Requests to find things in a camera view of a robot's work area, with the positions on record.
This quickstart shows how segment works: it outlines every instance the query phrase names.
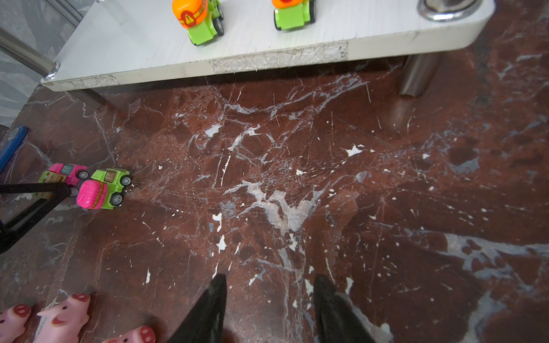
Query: chrome pole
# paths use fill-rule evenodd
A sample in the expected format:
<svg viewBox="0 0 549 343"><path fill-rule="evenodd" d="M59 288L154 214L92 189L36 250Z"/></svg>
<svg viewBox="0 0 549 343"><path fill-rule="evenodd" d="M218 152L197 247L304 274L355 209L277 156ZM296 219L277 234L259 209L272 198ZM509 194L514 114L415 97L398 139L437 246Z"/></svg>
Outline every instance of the chrome pole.
<svg viewBox="0 0 549 343"><path fill-rule="evenodd" d="M19 38L1 27L0 50L46 79L52 79L59 69L59 64L29 47ZM76 91L69 91L69 93L94 108L101 107L105 102L105 99L101 95L91 89L78 89Z"/></svg>
<svg viewBox="0 0 549 343"><path fill-rule="evenodd" d="M67 0L46 0L75 27L82 21L82 15Z"/></svg>
<svg viewBox="0 0 549 343"><path fill-rule="evenodd" d="M404 80L400 95L416 97L423 94L439 68L441 57L442 53L409 56L404 66Z"/></svg>
<svg viewBox="0 0 549 343"><path fill-rule="evenodd" d="M1 27L0 50L44 77L47 77L56 69L54 61L29 47Z"/></svg>

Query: table leg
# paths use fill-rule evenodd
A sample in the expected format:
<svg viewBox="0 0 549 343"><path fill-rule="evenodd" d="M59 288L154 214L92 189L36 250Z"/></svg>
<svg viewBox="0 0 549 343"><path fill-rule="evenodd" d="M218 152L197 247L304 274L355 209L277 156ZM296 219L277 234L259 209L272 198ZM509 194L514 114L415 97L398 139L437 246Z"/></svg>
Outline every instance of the table leg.
<svg viewBox="0 0 549 343"><path fill-rule="evenodd" d="M440 65L443 53L411 55L404 65L404 80L400 95L417 97L429 86Z"/></svg>

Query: orange toy car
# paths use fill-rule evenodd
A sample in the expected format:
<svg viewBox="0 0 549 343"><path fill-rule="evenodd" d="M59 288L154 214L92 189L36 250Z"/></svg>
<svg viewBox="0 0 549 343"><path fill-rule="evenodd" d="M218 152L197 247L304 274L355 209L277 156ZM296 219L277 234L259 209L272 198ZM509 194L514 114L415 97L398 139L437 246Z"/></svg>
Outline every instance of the orange toy car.
<svg viewBox="0 0 549 343"><path fill-rule="evenodd" d="M194 45L200 45L225 33L219 0L173 0L173 14L189 34Z"/></svg>

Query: pink pig toy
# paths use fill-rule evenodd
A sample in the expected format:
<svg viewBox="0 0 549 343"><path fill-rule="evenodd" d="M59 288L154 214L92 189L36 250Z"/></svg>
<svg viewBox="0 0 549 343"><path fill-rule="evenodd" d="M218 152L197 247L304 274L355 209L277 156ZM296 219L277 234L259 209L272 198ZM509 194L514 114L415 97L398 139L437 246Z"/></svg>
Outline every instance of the pink pig toy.
<svg viewBox="0 0 549 343"><path fill-rule="evenodd" d="M35 343L78 343L78 333L89 320L89 295L73 294L57 306L39 312L47 317Z"/></svg>
<svg viewBox="0 0 549 343"><path fill-rule="evenodd" d="M140 327L126 332L118 338L109 338L103 343L154 343L156 336L150 327Z"/></svg>
<svg viewBox="0 0 549 343"><path fill-rule="evenodd" d="M30 306L20 303L0 312L0 343L12 343L25 332L25 322L31 314Z"/></svg>

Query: black metal frame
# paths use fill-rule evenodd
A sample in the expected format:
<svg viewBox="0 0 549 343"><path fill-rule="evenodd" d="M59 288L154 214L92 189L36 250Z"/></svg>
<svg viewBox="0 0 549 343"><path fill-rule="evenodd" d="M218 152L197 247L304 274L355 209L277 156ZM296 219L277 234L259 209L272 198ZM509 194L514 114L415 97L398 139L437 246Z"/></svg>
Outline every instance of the black metal frame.
<svg viewBox="0 0 549 343"><path fill-rule="evenodd" d="M66 183L0 184L0 194L52 192L49 199L38 199L6 224L0 221L0 254L8 251L18 240L44 218L54 207L70 195Z"/></svg>

